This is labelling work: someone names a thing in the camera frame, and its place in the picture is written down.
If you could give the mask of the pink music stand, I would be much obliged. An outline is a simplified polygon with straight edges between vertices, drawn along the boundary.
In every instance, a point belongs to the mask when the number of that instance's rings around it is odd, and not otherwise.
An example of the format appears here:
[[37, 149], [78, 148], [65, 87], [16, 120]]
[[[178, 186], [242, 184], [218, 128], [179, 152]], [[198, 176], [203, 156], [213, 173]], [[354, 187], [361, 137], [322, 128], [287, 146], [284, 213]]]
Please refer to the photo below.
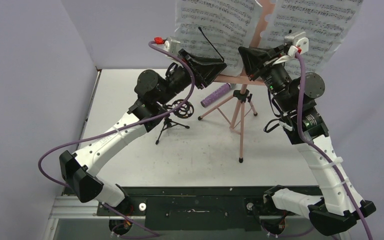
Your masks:
[[[275, 0], [259, 0], [258, 3], [262, 6], [262, 13], [259, 17], [259, 20], [257, 22], [256, 28], [253, 32], [253, 37], [250, 42], [251, 47], [257, 47], [261, 41], [261, 33], [267, 28], [267, 25], [269, 23], [269, 15], [273, 13], [275, 9]], [[240, 136], [239, 141], [239, 157], [238, 161], [239, 163], [244, 162], [244, 132], [245, 132], [245, 117], [252, 112], [253, 115], [256, 117], [258, 116], [258, 112], [255, 109], [255, 106], [251, 100], [244, 100], [244, 96], [248, 94], [249, 96], [251, 93], [248, 91], [249, 85], [255, 85], [255, 86], [262, 86], [264, 83], [262, 80], [255, 80], [250, 81], [246, 74], [242, 72], [239, 76], [233, 77], [233, 76], [226, 76], [226, 75], [219, 75], [216, 80], [218, 83], [223, 84], [237, 84], [240, 85], [239, 90], [239, 97], [234, 96], [234, 94], [231, 94], [224, 100], [220, 101], [218, 104], [213, 106], [211, 109], [203, 113], [198, 117], [198, 120], [203, 120], [207, 115], [214, 111], [218, 111], [224, 119], [229, 124], [229, 130], [235, 134], [238, 134]], [[236, 105], [235, 109], [232, 115], [232, 118], [229, 119], [221, 110], [221, 106], [228, 103], [229, 101], [235, 99]]]

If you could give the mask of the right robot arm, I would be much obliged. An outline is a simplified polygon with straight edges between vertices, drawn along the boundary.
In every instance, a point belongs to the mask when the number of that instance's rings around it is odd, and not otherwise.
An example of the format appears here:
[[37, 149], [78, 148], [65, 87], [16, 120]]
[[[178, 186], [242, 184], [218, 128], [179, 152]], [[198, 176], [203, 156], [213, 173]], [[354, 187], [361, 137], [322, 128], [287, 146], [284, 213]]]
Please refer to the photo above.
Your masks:
[[361, 222], [369, 239], [373, 238], [367, 217], [375, 204], [364, 199], [353, 187], [342, 167], [343, 159], [333, 148], [329, 130], [316, 110], [316, 99], [324, 92], [323, 79], [308, 72], [302, 50], [291, 46], [238, 48], [249, 80], [262, 79], [270, 103], [278, 108], [278, 124], [290, 143], [306, 161], [320, 195], [306, 195], [277, 185], [264, 193], [262, 207], [270, 215], [286, 211], [310, 220], [325, 236], [348, 231]]

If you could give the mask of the sheet music page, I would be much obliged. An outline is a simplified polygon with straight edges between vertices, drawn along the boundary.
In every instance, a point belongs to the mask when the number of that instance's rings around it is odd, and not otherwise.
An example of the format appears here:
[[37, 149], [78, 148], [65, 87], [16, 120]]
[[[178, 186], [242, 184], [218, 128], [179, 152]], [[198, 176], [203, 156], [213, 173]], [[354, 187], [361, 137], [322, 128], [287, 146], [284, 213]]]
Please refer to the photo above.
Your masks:
[[177, 0], [174, 36], [188, 53], [204, 58], [223, 57], [222, 74], [243, 71], [238, 47], [248, 47], [263, 6], [257, 0]]
[[360, 13], [361, 0], [278, 0], [261, 32], [260, 48], [274, 48], [289, 33], [304, 31], [308, 52], [302, 54], [307, 72], [321, 73], [343, 43]]

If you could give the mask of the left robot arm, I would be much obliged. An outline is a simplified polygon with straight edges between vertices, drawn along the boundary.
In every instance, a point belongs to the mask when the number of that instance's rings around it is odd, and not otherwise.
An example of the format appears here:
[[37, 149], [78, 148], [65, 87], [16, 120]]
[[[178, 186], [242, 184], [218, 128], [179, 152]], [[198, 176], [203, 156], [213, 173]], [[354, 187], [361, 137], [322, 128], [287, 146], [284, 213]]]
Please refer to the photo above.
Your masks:
[[181, 49], [165, 76], [146, 69], [137, 77], [137, 100], [106, 131], [106, 135], [76, 150], [59, 156], [61, 175], [81, 203], [97, 200], [109, 205], [116, 215], [129, 210], [122, 188], [97, 178], [102, 167], [129, 143], [155, 128], [166, 115], [166, 105], [185, 88], [208, 87], [227, 67], [223, 58], [199, 57]]

